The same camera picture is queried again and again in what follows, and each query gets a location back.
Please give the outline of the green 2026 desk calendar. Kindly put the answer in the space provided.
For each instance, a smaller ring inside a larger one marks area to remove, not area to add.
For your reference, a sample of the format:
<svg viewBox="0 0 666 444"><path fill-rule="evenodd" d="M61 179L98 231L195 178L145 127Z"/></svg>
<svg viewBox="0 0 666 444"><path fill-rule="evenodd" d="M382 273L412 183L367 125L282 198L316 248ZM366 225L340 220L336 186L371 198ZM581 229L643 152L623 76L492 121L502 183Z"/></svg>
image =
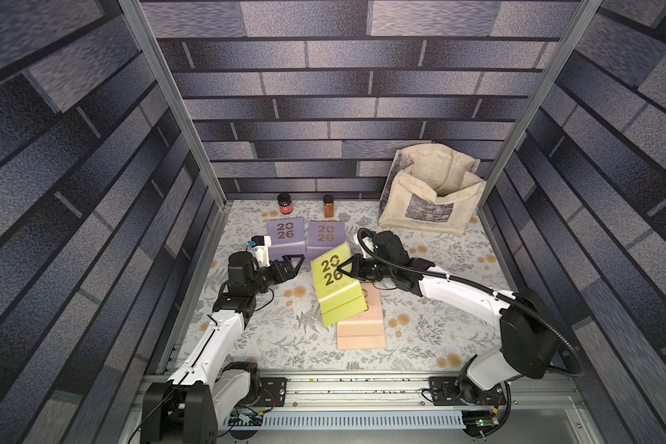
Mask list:
<svg viewBox="0 0 666 444"><path fill-rule="evenodd" d="M360 282L338 271L338 266L351 258L350 246L344 242L311 263L314 289L325 327L367 309Z"/></svg>

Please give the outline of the peach 2026 desk calendar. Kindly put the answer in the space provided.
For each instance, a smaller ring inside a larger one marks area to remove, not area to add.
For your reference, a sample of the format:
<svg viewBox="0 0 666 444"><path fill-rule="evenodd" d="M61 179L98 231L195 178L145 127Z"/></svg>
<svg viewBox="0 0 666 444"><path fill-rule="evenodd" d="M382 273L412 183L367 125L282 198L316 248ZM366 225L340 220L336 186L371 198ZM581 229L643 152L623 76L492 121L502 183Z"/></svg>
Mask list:
<svg viewBox="0 0 666 444"><path fill-rule="evenodd" d="M386 334L380 291L372 283L361 285L367 308L337 324L339 350L385 349Z"/></svg>

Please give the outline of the purple calendar far left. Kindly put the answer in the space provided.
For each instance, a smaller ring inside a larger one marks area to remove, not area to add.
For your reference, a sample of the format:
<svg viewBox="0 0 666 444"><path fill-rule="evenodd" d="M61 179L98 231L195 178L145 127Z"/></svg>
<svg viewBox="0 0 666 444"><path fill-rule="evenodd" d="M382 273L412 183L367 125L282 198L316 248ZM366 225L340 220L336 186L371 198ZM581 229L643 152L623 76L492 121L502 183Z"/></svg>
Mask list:
<svg viewBox="0 0 666 444"><path fill-rule="evenodd" d="M284 255L305 255L305 220L303 218L272 219L268 221L271 238L269 257L280 260Z"/></svg>

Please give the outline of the amber spice jar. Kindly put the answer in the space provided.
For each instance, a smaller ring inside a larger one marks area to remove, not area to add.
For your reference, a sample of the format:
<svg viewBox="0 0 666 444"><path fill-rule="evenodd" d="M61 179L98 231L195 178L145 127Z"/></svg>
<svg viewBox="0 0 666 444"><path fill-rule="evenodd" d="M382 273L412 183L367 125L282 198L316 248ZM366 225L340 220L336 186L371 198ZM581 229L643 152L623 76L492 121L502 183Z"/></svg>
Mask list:
<svg viewBox="0 0 666 444"><path fill-rule="evenodd" d="M332 194L325 194L323 196L324 216L325 218L334 218L335 216L335 199Z"/></svg>

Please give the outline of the red-labelled dark jar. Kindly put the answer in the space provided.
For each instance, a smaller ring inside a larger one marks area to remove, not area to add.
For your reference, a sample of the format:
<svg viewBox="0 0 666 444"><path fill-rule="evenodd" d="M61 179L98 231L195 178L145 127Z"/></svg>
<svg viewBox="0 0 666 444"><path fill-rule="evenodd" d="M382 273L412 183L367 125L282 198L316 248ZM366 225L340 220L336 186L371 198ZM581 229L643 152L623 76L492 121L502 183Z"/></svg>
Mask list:
<svg viewBox="0 0 666 444"><path fill-rule="evenodd" d="M279 194L277 196L277 204L279 205L279 212L282 215L289 215L292 213L293 203L290 194Z"/></svg>

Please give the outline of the beige canvas tote bag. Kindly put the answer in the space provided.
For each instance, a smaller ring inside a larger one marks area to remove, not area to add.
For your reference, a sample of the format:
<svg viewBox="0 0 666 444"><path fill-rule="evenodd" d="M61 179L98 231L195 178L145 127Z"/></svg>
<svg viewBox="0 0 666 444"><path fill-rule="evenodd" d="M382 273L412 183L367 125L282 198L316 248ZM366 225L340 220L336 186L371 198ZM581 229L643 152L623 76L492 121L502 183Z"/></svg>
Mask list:
<svg viewBox="0 0 666 444"><path fill-rule="evenodd" d="M396 152L379 201L379 226L464 235L486 181L479 161L444 144Z"/></svg>

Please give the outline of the left circuit board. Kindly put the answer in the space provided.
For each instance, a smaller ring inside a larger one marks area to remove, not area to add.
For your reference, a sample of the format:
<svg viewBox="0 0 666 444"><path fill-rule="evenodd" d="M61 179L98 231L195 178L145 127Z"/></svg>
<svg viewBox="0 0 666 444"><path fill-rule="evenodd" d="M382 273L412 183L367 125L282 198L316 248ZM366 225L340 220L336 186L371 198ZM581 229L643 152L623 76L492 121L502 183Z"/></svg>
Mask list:
<svg viewBox="0 0 666 444"><path fill-rule="evenodd" d="M261 427L264 417L251 409L233 409L229 415L228 427Z"/></svg>

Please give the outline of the circuit board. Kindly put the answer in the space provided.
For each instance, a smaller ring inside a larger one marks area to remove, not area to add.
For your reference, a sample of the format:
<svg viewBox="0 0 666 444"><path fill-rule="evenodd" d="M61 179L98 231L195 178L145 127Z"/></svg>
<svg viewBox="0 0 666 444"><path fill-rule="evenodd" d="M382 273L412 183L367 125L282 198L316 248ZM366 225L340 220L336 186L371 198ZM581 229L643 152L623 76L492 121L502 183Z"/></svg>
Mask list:
<svg viewBox="0 0 666 444"><path fill-rule="evenodd" d="M228 427L261 427L264 417L251 409L233 409L229 415Z"/></svg>
<svg viewBox="0 0 666 444"><path fill-rule="evenodd" d="M462 422L464 433L471 438L484 438L500 425L498 414L494 411L462 411Z"/></svg>

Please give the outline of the perforated metal grille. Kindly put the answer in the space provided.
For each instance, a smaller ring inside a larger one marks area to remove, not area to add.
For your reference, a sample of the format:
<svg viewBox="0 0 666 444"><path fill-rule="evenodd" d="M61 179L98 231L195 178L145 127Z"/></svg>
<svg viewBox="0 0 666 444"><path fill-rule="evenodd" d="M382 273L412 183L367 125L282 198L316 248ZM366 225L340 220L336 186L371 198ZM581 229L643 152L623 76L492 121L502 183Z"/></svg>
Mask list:
<svg viewBox="0 0 666 444"><path fill-rule="evenodd" d="M233 431L318 430L456 430L466 429L460 411L283 412L267 414L258 423L239 421Z"/></svg>

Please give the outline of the right circuit board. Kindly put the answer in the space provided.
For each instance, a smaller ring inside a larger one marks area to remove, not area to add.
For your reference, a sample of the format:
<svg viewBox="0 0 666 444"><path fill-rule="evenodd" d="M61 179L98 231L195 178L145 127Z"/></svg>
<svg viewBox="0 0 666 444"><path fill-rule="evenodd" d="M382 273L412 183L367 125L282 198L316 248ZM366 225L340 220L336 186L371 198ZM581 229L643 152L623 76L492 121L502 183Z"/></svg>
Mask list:
<svg viewBox="0 0 666 444"><path fill-rule="evenodd" d="M494 411L462 411L462 422L464 433L471 438L484 438L500 425L498 414Z"/></svg>

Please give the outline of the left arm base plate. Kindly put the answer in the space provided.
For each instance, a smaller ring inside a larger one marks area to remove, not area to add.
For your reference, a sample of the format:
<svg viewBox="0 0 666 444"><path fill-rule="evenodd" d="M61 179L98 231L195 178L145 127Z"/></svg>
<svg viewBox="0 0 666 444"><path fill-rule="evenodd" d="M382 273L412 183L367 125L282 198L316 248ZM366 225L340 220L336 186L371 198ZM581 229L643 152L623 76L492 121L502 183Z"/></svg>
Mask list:
<svg viewBox="0 0 666 444"><path fill-rule="evenodd" d="M253 401L246 401L242 406L259 411L283 407L286 403L288 382L285 377L263 377L257 396Z"/></svg>

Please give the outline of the aluminium mounting rail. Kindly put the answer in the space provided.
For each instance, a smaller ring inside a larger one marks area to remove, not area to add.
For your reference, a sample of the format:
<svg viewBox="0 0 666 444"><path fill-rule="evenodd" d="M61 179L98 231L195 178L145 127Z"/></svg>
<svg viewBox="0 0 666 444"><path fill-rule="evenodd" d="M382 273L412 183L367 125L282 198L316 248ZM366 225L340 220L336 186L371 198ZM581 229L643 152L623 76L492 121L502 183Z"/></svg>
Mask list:
<svg viewBox="0 0 666 444"><path fill-rule="evenodd" d="M314 410L429 410L429 377L451 372L282 371L263 370L263 377L288 379L286 403L276 412ZM510 383L512 406L527 410L584 409L575 383L555 374Z"/></svg>

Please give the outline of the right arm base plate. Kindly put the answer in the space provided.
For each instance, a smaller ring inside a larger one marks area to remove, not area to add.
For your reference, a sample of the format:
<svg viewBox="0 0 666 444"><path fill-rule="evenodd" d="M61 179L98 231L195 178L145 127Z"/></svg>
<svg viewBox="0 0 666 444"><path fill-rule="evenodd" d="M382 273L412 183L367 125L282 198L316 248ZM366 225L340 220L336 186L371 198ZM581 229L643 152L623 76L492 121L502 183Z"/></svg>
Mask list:
<svg viewBox="0 0 666 444"><path fill-rule="evenodd" d="M500 407L507 404L503 385L497 384L490 390L481 390L467 379L461 382L457 377L429 377L428 388L436 406L488 406Z"/></svg>

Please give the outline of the left aluminium frame post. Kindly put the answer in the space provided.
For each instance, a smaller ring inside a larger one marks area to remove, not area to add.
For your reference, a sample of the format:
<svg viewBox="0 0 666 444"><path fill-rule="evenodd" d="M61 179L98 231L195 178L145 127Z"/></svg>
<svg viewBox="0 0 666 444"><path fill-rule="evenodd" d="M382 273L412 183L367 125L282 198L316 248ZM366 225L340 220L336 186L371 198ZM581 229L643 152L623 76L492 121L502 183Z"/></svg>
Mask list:
<svg viewBox="0 0 666 444"><path fill-rule="evenodd" d="M120 4L126 22L129 24L138 45L142 48L145 60L155 75L155 79L157 80L161 92L166 99L177 124L181 128L186 144L194 156L198 167L201 168L203 172L203 179L214 195L215 203L220 210L224 210L227 198L214 170L212 169L205 148L194 126L194 122L186 108L175 79L168 67L168 63L163 56L144 11L142 10L140 2L136 0L118 0L118 3Z"/></svg>

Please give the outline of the right aluminium frame post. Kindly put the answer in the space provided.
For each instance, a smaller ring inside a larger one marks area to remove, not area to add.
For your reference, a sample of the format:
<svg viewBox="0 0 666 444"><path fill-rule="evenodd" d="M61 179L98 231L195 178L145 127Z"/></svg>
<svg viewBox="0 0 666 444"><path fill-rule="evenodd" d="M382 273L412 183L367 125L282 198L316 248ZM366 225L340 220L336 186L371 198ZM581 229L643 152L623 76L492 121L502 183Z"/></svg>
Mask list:
<svg viewBox="0 0 666 444"><path fill-rule="evenodd" d="M486 178L487 185L478 203L479 210L481 210L486 201L488 201L493 188L498 183L501 173L512 156L512 152L521 144L529 124L536 113L538 113L538 109L546 99L551 87L553 87L553 84L560 75L569 57L571 57L573 51L575 51L578 42L582 38L594 16L597 14L601 3L601 0L583 0L579 3L573 18L570 20L567 30L558 42L549 63L541 73L530 96L528 96L520 117L514 122L514 125L512 125L512 129L510 130L507 139L503 146L501 146L501 151L499 151L494 158L490 173L488 173L488 177Z"/></svg>

